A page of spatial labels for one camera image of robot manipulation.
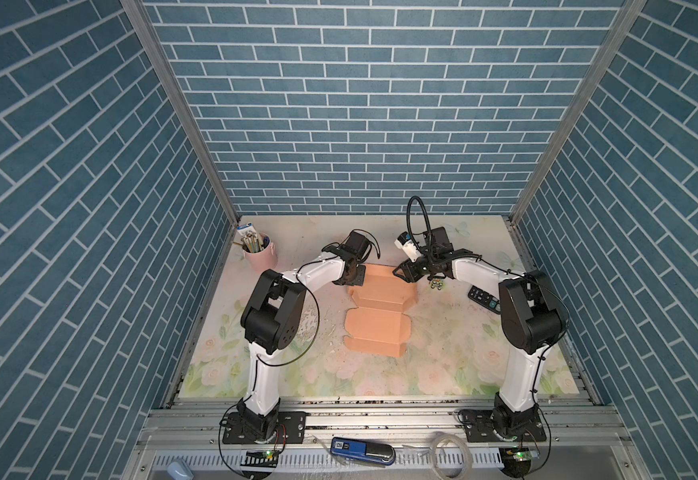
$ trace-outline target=pink cup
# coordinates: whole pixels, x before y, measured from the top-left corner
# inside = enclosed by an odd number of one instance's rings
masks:
[[[242,249],[242,255],[248,259],[248,263],[251,264],[251,268],[257,274],[263,274],[265,271],[275,269],[277,266],[277,253],[275,252],[275,243],[271,241],[271,238],[261,234],[262,239],[269,239],[269,243],[266,248],[257,254],[250,254],[245,248]]]

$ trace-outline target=black mounting plate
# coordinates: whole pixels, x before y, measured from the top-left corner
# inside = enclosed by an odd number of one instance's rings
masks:
[[[496,431],[493,430],[492,414],[493,410],[459,410],[458,418],[463,424],[463,431],[467,434],[467,442],[514,442],[514,440],[507,440],[498,436]],[[538,411],[536,411],[536,414],[527,425],[527,431],[523,434],[523,440],[526,442],[532,442],[534,438],[537,443],[546,441],[546,430],[543,428]]]
[[[287,443],[304,443],[306,412],[280,412],[277,421],[285,427]],[[226,417],[224,427],[224,436],[221,438],[224,445],[255,445],[252,440],[242,435],[242,422],[238,412],[230,413]]]

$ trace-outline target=metal corner post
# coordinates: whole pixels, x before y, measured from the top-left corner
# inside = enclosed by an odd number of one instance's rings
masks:
[[[157,32],[152,25],[149,13],[146,11],[143,0],[120,0],[125,9],[125,14],[128,15],[130,23],[133,25],[133,30],[136,32],[136,37],[141,41],[141,45],[152,62],[152,67],[157,74],[157,78],[162,84],[162,88],[168,95],[168,100],[175,110],[176,116],[184,128],[186,137],[189,139],[191,146],[194,148],[197,158],[205,171],[205,174],[210,180],[210,184],[215,191],[216,197],[219,198],[221,206],[231,219],[233,224],[236,224],[240,217],[235,210],[234,204],[226,193],[224,184],[221,182],[219,171],[216,169],[213,159],[208,150],[208,145],[202,138],[200,129],[195,121],[194,115],[191,113],[189,104],[186,103],[184,94],[181,92],[178,80],[176,80],[173,70],[168,62],[168,57],[165,51],[162,50],[162,44],[157,37]]]
[[[626,39],[626,34],[632,29],[632,25],[634,25],[640,12],[642,12],[642,8],[646,1],[647,0],[624,0],[624,5],[618,11],[618,14],[616,14],[613,25],[604,38],[602,46],[597,49],[597,53],[594,55],[586,75],[584,75],[581,84],[578,86],[578,90],[575,91],[573,100],[562,116],[562,120],[559,121],[557,130],[555,130],[552,137],[549,139],[546,149],[541,155],[541,158],[538,159],[536,169],[530,175],[530,178],[528,178],[525,189],[512,208],[509,214],[509,220],[512,224],[516,225],[525,214],[525,211],[530,205],[530,201],[536,194],[538,188],[541,187],[541,183],[546,177],[546,174],[552,169],[552,165],[554,165],[562,146],[573,132],[573,128],[581,117],[581,113],[583,113],[589,99],[592,98],[592,95],[597,89],[597,85],[599,85],[605,72],[607,72],[610,62],[613,61],[615,54],[618,53],[618,49],[621,48],[621,44]]]

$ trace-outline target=table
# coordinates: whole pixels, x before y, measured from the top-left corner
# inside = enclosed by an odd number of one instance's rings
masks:
[[[467,248],[486,260],[513,270],[523,268],[501,216],[430,216],[432,228],[445,226],[455,248]],[[342,241],[353,228],[367,230],[381,245],[381,258],[367,263],[396,266],[406,259],[393,241],[403,231],[403,215],[243,216],[259,232],[271,236],[278,271],[298,268],[313,260],[325,244]],[[421,231],[423,218],[412,228]],[[180,398],[239,398],[248,383],[248,343],[240,315],[258,275],[232,246]],[[411,339],[399,359],[353,352],[344,346],[344,318],[354,302],[345,286],[328,284],[315,292],[321,311],[320,331],[311,350],[299,361],[282,367],[283,397],[416,397],[491,396],[503,382],[511,346],[501,332],[497,314],[467,299],[469,285],[445,280],[442,290],[417,283],[418,303],[405,312],[412,320]],[[301,327],[282,361],[306,348],[314,334],[317,312],[306,295]],[[542,394],[577,394],[578,389],[558,346],[547,355],[538,387]]]

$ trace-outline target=brick wallpaper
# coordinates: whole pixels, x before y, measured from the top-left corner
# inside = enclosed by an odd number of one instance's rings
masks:
[[[0,478],[122,473],[228,227],[117,0],[0,0]]]
[[[654,478],[698,478],[698,0],[648,0],[521,223]]]
[[[507,214],[622,0],[370,4],[147,0],[241,214]]]

